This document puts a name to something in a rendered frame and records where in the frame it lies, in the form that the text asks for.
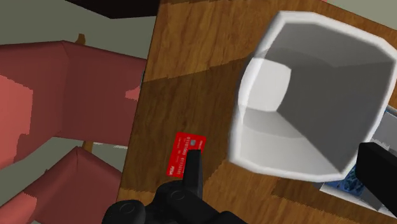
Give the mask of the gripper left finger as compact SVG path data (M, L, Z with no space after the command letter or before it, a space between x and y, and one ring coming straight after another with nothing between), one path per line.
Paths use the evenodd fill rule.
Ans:
M132 199L114 203L101 224L210 224L218 212L202 200L202 192L201 151L190 150L182 180L160 185L146 206Z

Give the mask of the red upholstered chair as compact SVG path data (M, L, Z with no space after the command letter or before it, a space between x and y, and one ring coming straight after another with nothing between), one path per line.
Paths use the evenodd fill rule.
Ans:
M128 145L145 66L68 41L0 45L0 169L52 137Z
M0 224L101 224L122 173L76 146L0 206Z

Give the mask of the wooden table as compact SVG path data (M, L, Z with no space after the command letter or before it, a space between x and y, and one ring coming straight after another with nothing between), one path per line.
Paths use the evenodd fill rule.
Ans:
M322 0L161 0L118 197L152 201L177 132L203 135L204 200L248 224L397 224L317 190L226 160L235 86L280 10L313 11L384 38L397 30Z

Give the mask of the white and blue book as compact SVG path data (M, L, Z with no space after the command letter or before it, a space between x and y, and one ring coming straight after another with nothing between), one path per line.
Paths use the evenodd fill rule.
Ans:
M397 109L392 106L387 107L371 142L377 143L397 157ZM375 195L364 187L355 176L354 171L355 167L343 180L313 183L313 185L321 192L396 218Z

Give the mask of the red card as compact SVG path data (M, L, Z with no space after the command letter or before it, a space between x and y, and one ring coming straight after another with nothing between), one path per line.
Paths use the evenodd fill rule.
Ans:
M203 151L205 142L205 136L177 132L167 166L167 175L170 177L182 178L188 151Z

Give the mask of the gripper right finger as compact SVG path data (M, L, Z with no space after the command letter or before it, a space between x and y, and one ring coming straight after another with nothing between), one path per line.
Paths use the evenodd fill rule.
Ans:
M397 217L397 157L377 143L360 143L356 176Z

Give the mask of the large white cup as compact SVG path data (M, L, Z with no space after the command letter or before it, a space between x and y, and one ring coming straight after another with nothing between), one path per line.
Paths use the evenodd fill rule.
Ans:
M397 82L385 39L308 11L280 11L244 68L228 160L310 182L345 178Z

